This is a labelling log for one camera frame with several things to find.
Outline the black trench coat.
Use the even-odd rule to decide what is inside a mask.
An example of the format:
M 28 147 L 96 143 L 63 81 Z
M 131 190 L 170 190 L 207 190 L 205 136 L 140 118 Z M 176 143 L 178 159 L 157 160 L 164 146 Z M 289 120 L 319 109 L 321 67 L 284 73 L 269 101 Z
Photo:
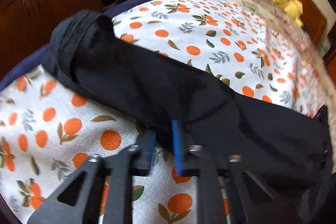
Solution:
M 59 82 L 147 124 L 166 148 L 192 135 L 222 164 L 240 155 L 281 195 L 328 194 L 327 110 L 309 118 L 241 95 L 207 72 L 114 35 L 109 17 L 81 11 L 52 32 L 44 68 Z

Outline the orange print bed sheet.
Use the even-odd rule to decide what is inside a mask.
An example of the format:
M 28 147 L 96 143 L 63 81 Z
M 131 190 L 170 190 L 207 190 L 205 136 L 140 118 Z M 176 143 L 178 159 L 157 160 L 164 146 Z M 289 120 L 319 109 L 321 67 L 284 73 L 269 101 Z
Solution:
M 293 57 L 274 60 L 265 31 L 249 29 L 259 18 L 239 2 L 153 0 L 110 19 L 116 38 L 207 72 L 241 95 L 312 119 L 325 107 L 333 163 L 332 90 L 323 65 L 293 50 Z M 164 147 L 147 124 L 66 87 L 41 61 L 1 90 L 1 222 L 29 223 L 92 155 L 116 155 L 147 130 L 155 133 L 155 146 L 149 174 L 132 178 L 132 223 L 198 223 L 197 177 L 177 173 L 173 138 Z M 104 223 L 109 184 L 107 176 L 98 223 Z M 327 194 L 281 196 L 309 223 Z

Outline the floral quilt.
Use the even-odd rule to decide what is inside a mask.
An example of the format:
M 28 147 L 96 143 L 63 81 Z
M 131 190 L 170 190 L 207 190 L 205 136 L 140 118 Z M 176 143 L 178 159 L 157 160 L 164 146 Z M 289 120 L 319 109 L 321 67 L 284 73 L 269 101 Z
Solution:
M 325 65 L 313 45 L 310 35 L 300 27 L 296 21 L 279 5 L 272 0 L 235 0 L 246 12 L 250 12 L 259 20 L 251 20 L 250 30 L 261 34 L 265 31 L 263 41 L 272 50 L 274 60 L 284 56 L 293 57 L 291 50 L 299 59 L 308 63 Z

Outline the yellow plush toy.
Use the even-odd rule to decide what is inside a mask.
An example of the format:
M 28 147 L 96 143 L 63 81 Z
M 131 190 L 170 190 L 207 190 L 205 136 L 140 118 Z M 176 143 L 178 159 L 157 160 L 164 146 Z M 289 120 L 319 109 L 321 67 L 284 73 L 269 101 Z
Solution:
M 303 27 L 301 15 L 303 14 L 303 4 L 300 0 L 272 0 L 279 5 L 299 27 Z

